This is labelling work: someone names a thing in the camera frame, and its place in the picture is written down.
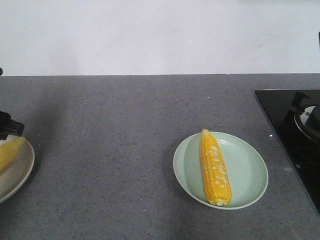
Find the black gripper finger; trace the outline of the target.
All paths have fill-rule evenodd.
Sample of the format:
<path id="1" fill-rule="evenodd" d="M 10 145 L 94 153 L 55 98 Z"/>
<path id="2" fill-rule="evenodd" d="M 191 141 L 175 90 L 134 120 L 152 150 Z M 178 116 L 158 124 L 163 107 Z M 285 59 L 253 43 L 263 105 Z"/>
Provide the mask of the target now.
<path id="1" fill-rule="evenodd" d="M 4 141 L 9 135 L 21 137 L 24 131 L 24 124 L 15 121 L 7 112 L 0 112 L 0 140 Z"/>

